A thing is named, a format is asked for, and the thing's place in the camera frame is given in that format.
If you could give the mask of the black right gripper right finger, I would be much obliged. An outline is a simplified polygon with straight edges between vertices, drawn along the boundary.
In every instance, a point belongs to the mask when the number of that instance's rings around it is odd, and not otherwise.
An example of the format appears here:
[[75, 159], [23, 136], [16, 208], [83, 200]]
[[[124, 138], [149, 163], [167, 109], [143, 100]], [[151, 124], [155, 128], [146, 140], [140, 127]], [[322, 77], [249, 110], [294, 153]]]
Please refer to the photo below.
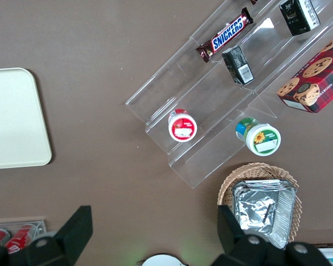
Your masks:
[[245, 234], [227, 205], [218, 206], [217, 229], [224, 253], [212, 265], [288, 265], [283, 250]]

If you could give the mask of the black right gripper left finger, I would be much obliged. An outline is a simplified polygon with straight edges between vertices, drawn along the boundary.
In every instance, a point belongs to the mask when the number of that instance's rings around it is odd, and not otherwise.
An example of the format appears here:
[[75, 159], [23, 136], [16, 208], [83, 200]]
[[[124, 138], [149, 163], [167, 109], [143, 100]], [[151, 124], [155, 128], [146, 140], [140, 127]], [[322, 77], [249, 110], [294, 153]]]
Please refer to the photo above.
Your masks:
[[8, 264], [75, 265], [92, 234], [92, 208], [80, 206], [54, 236], [40, 237], [9, 255]]

